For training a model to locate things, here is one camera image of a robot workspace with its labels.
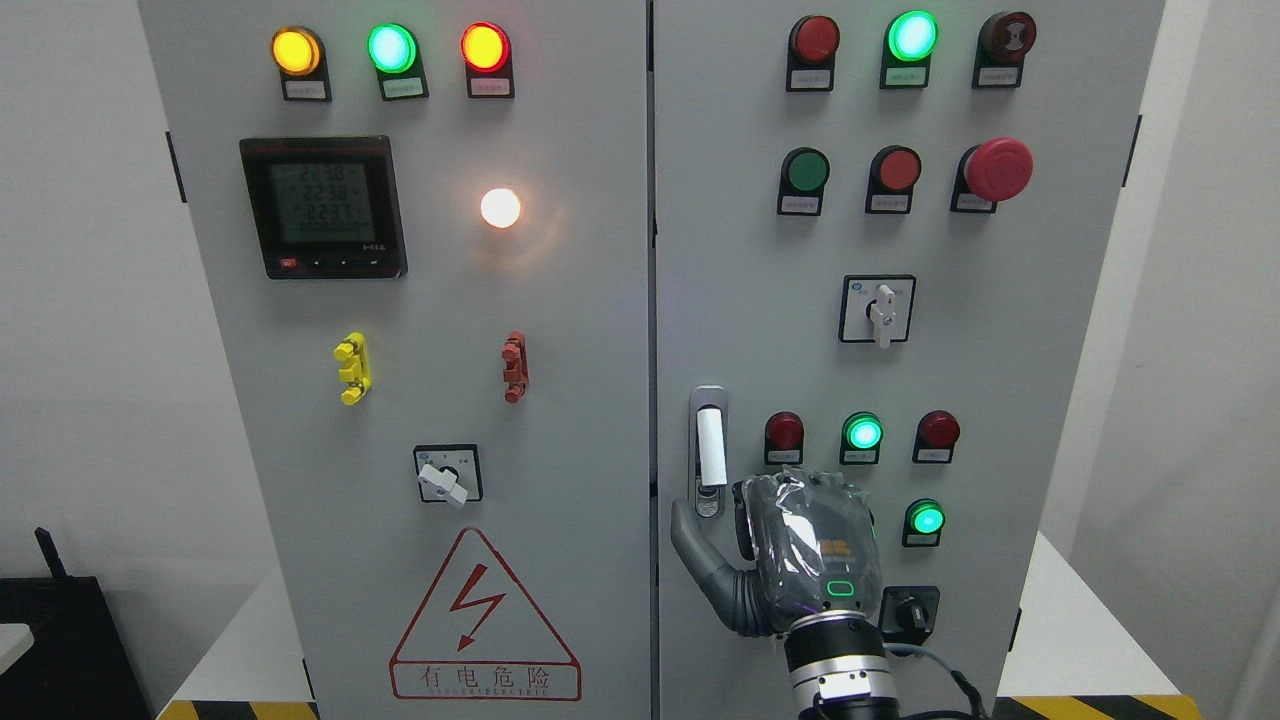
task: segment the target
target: red push button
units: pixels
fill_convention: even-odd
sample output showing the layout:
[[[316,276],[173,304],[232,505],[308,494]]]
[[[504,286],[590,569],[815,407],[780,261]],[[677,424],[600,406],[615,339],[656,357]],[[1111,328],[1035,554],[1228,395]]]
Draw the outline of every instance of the red push button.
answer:
[[[826,15],[808,15],[791,28],[791,53],[806,65],[820,65],[840,47],[840,27]]]
[[[886,188],[901,192],[920,179],[920,156],[908,147],[886,147],[876,155],[872,174]]]
[[[776,413],[764,423],[764,439],[773,450],[795,450],[804,443],[804,423],[795,413]]]
[[[1027,187],[1034,168],[1029,147],[1011,137],[997,137],[973,151],[965,163],[964,177],[970,192],[1001,202]]]
[[[960,439],[960,421],[946,410],[934,410],[920,419],[919,434],[925,447],[951,447]]]
[[[1036,45],[1036,20],[1027,13],[996,13],[978,36],[982,49],[997,63],[1021,63]]]

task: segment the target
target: plastic wrap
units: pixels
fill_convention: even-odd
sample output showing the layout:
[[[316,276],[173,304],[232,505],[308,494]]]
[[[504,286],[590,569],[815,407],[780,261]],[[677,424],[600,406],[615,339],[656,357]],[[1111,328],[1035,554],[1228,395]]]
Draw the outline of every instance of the plastic wrap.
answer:
[[[841,473],[783,468],[749,478],[742,500],[771,625],[823,610],[876,618],[879,551],[861,491]]]

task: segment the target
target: yellow indicator light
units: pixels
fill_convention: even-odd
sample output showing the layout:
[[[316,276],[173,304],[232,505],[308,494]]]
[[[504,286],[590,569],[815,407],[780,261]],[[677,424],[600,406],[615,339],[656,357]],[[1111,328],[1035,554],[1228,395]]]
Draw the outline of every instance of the yellow indicator light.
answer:
[[[480,199],[480,217],[495,228],[509,228],[520,219],[520,196],[507,187],[495,187]]]
[[[462,59],[475,70],[490,73],[507,64],[511,42],[493,23],[475,23],[462,33]]]
[[[308,76],[320,67],[320,41],[305,27],[282,27],[271,38],[271,56],[285,74]]]

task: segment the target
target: warning triangle sign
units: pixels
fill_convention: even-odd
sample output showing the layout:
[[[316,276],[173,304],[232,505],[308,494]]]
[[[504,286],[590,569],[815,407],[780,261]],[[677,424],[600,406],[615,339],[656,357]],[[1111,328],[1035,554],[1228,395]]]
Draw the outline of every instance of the warning triangle sign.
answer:
[[[579,701],[582,669],[479,528],[463,528],[390,660],[401,700]]]

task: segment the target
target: digital meter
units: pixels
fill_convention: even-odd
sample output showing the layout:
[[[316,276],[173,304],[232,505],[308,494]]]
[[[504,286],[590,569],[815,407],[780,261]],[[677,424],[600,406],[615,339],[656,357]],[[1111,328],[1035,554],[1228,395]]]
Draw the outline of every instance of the digital meter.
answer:
[[[408,272],[385,136],[248,138],[241,159],[269,278]]]

